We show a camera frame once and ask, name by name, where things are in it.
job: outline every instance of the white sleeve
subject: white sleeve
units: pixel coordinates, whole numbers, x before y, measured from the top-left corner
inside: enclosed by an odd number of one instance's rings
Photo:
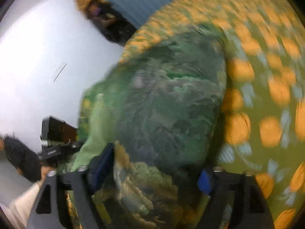
[[[10,212],[13,214],[18,224],[23,225],[23,227],[17,227],[17,229],[23,229],[26,227],[27,220],[29,219],[31,209],[38,195],[41,184],[41,181],[34,183],[26,192],[10,203]]]

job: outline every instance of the person in black shirt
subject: person in black shirt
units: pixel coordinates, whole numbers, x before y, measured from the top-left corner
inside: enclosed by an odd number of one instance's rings
[[[38,155],[19,140],[0,137],[0,151],[5,151],[8,161],[30,182],[34,183],[41,179],[42,164]]]
[[[111,7],[111,3],[92,0],[85,13],[106,39],[119,45],[124,46],[136,31],[128,20]]]

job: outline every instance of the person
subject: person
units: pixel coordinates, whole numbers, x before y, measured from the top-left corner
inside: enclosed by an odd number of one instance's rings
[[[54,168],[49,166],[41,166],[40,181],[34,183],[26,192],[13,200],[8,207],[0,203],[0,228],[8,227],[8,223],[10,223],[15,229],[26,228],[34,201],[46,175],[51,170],[54,170]]]
[[[111,7],[111,3],[91,0],[85,14],[109,41],[119,45],[124,46],[136,31],[129,21]]]
[[[0,151],[5,151],[8,161],[30,182],[41,179],[42,164],[38,155],[12,137],[0,137]]]

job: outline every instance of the hand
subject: hand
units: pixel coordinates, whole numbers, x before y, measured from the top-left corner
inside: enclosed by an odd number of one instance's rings
[[[46,175],[51,171],[55,170],[55,168],[50,167],[50,166],[41,166],[40,168],[40,173],[41,173],[41,180],[44,181]]]

